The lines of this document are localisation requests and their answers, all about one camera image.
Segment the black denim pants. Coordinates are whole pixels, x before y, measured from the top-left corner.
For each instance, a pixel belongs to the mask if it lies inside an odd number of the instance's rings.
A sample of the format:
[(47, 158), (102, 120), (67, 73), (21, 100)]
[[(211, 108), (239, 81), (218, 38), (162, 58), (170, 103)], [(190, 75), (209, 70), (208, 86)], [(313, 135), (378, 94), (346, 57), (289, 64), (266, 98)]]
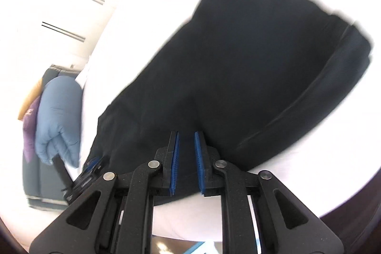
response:
[(118, 175), (180, 134), (175, 199), (198, 193), (194, 134), (244, 171), (332, 112), (369, 66), (361, 32), (310, 0), (201, 0), (100, 116), (89, 158)]

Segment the blue rolled duvet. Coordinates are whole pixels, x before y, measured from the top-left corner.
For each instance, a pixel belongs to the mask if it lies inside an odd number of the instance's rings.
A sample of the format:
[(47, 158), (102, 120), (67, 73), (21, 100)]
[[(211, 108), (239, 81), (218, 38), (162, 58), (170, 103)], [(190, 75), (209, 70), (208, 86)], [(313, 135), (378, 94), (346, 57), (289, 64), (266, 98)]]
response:
[(37, 112), (35, 152), (48, 165), (59, 155), (65, 164), (80, 163), (82, 88), (62, 75), (46, 84)]

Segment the purple pillow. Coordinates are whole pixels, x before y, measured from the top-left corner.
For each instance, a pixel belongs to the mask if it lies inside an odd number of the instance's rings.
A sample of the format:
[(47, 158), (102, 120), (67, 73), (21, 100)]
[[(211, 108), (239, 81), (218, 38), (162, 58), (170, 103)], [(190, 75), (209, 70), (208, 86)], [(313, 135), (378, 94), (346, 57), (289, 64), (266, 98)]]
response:
[(26, 162), (30, 162), (35, 155), (35, 132), (40, 100), (41, 96), (38, 96), (23, 117), (23, 155)]

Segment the mustard yellow pillow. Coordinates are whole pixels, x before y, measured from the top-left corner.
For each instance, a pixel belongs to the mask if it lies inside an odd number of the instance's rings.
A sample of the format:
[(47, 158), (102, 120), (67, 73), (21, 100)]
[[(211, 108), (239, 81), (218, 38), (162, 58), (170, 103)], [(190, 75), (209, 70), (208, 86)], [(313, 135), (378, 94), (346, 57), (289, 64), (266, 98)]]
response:
[(18, 120), (23, 120), (24, 115), (28, 111), (30, 105), (41, 95), (42, 93), (42, 84), (43, 84), (43, 79), (40, 78), (37, 83), (32, 87), (32, 89), (29, 91), (28, 95), (25, 97), (25, 100), (23, 101), (19, 113), (17, 116)]

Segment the white bed sheet mattress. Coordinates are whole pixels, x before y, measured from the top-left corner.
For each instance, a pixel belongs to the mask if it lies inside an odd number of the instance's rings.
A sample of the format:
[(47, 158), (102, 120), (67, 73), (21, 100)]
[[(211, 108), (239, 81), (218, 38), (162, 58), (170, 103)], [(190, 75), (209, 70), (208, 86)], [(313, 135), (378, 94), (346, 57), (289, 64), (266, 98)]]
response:
[[(124, 0), (117, 5), (82, 69), (49, 66), (82, 88), (80, 163), (84, 169), (100, 116), (194, 15), (201, 0)], [(380, 0), (310, 0), (355, 26), (369, 41), (369, 66), (318, 125), (290, 147), (248, 170), (272, 172), (350, 246), (380, 204)], [(63, 210), (31, 208), (23, 188), (23, 123), (1, 107), (1, 220), (23, 248)], [(191, 241), (222, 240), (220, 199), (200, 191), (155, 207), (153, 234)]]

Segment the cream wardrobe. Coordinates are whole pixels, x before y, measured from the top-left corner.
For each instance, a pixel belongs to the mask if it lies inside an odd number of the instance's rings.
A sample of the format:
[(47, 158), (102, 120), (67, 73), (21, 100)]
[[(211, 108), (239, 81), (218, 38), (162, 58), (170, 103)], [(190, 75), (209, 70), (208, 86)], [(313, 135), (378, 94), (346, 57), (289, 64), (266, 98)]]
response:
[(82, 69), (124, 0), (1, 0), (1, 107), (16, 118), (51, 65)]

